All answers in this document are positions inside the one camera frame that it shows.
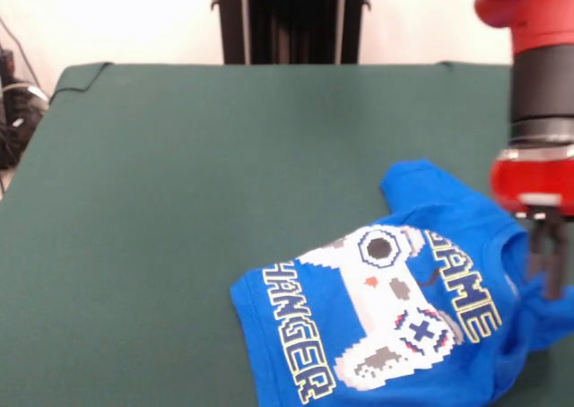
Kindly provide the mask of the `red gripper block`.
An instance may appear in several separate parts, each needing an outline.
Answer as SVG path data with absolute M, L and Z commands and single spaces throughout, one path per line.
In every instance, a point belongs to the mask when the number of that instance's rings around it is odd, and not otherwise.
M 534 208 L 549 208 L 548 236 L 552 253 L 547 259 L 546 298 L 560 299 L 565 274 L 565 228 L 561 215 L 573 215 L 573 146 L 508 147 L 491 166 L 494 200 L 507 212 L 525 216 Z M 528 278 L 542 273 L 545 222 L 534 220 L 529 232 Z

